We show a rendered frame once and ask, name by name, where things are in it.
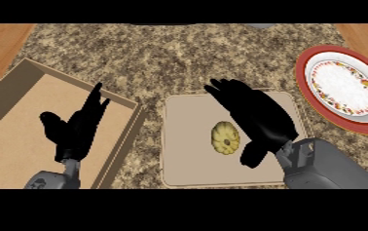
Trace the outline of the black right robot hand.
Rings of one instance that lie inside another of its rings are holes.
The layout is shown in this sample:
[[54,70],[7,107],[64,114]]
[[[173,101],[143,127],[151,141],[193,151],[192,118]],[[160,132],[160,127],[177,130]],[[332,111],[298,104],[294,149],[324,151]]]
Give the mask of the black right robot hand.
[[213,79],[205,90],[230,112],[251,138],[242,152],[241,164],[255,169],[269,153],[277,153],[298,138],[294,120],[274,99],[242,81]]

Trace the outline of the yellow pattypan squash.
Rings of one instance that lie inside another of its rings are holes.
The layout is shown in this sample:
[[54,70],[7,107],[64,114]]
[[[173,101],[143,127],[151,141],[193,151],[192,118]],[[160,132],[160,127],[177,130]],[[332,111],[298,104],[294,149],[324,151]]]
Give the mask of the yellow pattypan squash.
[[223,155],[230,155],[236,152],[241,145],[241,135],[230,122],[221,121],[213,129],[213,146],[216,151]]

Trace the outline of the open wooden drawer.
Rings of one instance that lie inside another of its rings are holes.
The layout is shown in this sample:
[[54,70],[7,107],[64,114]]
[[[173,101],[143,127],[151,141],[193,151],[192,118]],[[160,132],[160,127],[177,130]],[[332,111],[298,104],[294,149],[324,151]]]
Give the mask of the open wooden drawer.
[[[0,79],[0,188],[23,188],[40,171],[64,171],[39,115],[51,111],[68,120],[92,90],[92,84],[30,59]],[[101,93],[110,104],[82,166],[82,187],[93,189],[111,187],[146,119],[136,101]]]

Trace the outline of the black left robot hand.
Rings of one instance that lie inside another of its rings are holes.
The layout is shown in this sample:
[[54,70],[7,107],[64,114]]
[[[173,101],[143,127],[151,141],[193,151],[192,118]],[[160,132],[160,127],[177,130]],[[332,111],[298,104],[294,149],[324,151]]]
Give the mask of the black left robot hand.
[[59,163],[68,159],[82,161],[90,153],[98,125],[110,104],[110,98],[101,100],[101,88],[102,83],[98,83],[83,108],[68,121],[49,111],[39,116],[45,126],[45,135],[57,144],[55,161]]

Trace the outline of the white floral plate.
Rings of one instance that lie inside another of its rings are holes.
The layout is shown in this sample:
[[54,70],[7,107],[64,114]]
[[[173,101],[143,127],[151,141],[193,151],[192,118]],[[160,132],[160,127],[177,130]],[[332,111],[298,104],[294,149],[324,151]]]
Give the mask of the white floral plate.
[[368,72],[361,61],[316,61],[307,82],[317,100],[342,119],[368,123]]

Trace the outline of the red round placemat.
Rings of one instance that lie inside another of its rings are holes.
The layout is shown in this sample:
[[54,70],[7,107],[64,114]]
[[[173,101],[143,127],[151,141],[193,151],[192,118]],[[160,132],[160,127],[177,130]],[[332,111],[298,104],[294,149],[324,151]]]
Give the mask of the red round placemat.
[[310,89],[308,79],[307,79],[308,61],[319,54],[324,54],[327,52],[345,54],[349,57],[357,58],[363,62],[364,67],[368,68],[368,57],[363,56],[360,53],[357,53],[351,49],[344,48],[341,46],[333,46],[333,45],[316,46],[304,51],[304,53],[299,55],[299,58],[295,64],[295,79],[296,79],[299,91],[307,101],[310,102],[311,107],[335,125],[338,125],[341,128],[344,128],[345,130],[351,132],[355,132],[363,135],[368,135],[368,123],[354,122],[345,119],[342,116],[339,116],[329,109],[329,107],[319,101]]

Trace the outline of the beige tray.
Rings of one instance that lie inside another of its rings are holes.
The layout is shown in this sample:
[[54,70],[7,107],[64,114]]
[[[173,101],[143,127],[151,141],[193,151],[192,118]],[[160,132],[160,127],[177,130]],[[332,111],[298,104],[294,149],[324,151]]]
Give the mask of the beige tray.
[[[211,95],[171,96],[164,106],[161,178],[170,188],[283,185],[283,170],[273,153],[257,169],[241,164],[251,141],[229,111]],[[238,151],[223,155],[213,146],[213,129],[227,121],[241,134]]]

